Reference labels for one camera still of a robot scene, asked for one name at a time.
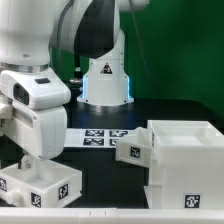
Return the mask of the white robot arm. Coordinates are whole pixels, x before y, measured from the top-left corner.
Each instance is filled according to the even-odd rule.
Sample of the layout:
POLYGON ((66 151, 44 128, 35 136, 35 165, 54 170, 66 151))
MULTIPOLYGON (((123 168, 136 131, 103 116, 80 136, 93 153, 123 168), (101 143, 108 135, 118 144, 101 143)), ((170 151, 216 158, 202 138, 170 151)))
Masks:
POLYGON ((0 0, 0 131, 25 151, 20 169, 61 154, 71 92, 50 67, 50 46, 98 58, 115 45, 116 0, 0 0))

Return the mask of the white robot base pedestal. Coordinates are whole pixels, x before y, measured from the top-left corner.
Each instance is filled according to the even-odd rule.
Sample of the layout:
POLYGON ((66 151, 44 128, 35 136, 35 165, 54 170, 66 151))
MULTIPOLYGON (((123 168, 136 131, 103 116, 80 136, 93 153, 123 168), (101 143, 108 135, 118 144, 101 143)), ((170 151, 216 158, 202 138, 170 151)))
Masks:
POLYGON ((80 20, 74 51, 89 58, 77 101, 94 111, 119 111, 134 99, 124 71, 125 35, 120 13, 142 10, 150 0, 91 0, 80 20))

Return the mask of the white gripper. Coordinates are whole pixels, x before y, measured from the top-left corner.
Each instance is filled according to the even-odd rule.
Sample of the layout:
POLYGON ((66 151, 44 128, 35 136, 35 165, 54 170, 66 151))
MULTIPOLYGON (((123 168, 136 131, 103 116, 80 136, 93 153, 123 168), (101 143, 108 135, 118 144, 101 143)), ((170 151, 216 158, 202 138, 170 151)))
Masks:
POLYGON ((22 171, 32 168, 34 158, 49 160, 60 155, 66 129, 67 114, 63 106, 34 111, 14 103, 12 116, 0 117, 0 132, 29 153, 21 159, 22 171))

